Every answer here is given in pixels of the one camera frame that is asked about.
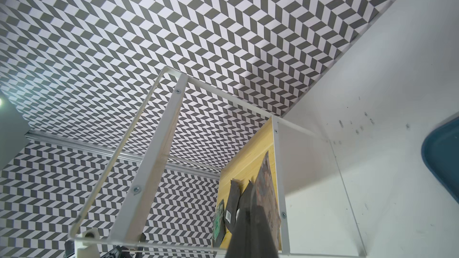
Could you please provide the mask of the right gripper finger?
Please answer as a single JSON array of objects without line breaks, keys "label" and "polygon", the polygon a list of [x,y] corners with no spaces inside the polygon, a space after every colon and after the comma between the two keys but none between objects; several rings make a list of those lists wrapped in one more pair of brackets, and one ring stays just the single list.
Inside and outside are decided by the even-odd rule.
[{"label": "right gripper finger", "polygon": [[257,203],[255,188],[248,200],[249,204],[240,209],[235,231],[227,249],[227,258],[276,258],[274,240],[264,208]]}]

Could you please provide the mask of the green floral tea bag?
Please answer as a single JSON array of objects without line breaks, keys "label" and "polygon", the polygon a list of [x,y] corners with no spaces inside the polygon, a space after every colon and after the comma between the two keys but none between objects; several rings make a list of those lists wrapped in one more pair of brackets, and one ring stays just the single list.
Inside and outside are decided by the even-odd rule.
[{"label": "green floral tea bag", "polygon": [[221,200],[216,207],[216,213],[213,220],[212,246],[214,247],[219,247],[221,245],[226,234],[224,211],[224,200]]}]

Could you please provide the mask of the teal tray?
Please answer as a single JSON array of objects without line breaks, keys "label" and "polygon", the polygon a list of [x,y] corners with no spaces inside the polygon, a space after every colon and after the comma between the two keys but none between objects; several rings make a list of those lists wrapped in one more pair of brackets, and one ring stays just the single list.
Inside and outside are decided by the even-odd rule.
[{"label": "teal tray", "polygon": [[424,140],[421,157],[425,166],[459,200],[459,118],[436,127]]}]

